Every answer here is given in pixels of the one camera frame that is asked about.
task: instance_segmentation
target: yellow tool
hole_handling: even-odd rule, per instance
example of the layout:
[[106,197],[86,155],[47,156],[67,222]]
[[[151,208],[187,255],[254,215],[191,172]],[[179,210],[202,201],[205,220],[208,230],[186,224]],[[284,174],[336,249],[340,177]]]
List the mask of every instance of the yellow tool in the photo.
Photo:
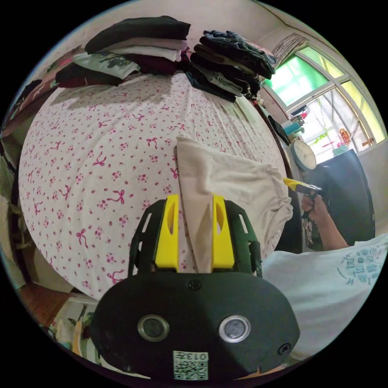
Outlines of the yellow tool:
[[318,186],[309,185],[307,183],[299,182],[294,179],[283,178],[283,181],[286,186],[298,193],[311,195],[311,190],[315,191],[316,193],[320,193],[322,191],[322,189]]
[[[291,190],[308,195],[312,200],[314,200],[315,197],[322,191],[322,189],[318,186],[309,185],[294,179],[283,178],[283,181],[285,185],[288,186]],[[309,211],[305,211],[302,215],[302,218],[308,218],[309,213]]]

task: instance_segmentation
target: screw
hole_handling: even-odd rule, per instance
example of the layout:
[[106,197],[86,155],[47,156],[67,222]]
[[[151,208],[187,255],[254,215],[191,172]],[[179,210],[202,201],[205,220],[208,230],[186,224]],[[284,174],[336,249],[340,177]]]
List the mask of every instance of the screw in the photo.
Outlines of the screw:
[[201,282],[199,280],[190,280],[188,287],[191,291],[198,291],[201,288]]
[[290,350],[291,350],[291,344],[283,344],[283,345],[279,348],[278,353],[279,353],[281,356],[284,356],[284,355],[287,354]]

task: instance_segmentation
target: person's arm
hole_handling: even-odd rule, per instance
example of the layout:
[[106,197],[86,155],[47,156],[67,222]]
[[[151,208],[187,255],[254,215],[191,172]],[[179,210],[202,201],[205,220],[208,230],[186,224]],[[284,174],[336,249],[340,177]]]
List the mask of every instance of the person's arm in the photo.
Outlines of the person's arm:
[[314,200],[303,197],[302,210],[309,211],[309,217],[316,223],[325,251],[347,248],[349,245],[341,236],[333,219],[327,211],[326,205],[320,196]]

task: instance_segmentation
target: dark blue folded jeans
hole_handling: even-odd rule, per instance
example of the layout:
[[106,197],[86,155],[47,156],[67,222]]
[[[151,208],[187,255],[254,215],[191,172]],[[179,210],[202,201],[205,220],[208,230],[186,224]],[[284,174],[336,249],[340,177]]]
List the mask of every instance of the dark blue folded jeans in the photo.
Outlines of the dark blue folded jeans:
[[216,53],[241,63],[269,80],[275,74],[267,54],[252,46],[248,46],[244,38],[236,33],[216,30],[204,31],[203,33],[204,36],[199,41]]

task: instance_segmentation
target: blue container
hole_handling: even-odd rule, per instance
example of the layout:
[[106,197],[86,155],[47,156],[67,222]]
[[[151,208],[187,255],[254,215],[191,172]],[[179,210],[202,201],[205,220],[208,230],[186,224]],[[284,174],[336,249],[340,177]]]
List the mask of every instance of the blue container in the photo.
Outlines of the blue container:
[[300,125],[299,123],[295,122],[292,125],[284,128],[284,132],[286,133],[287,136],[291,135],[292,133],[300,130]]

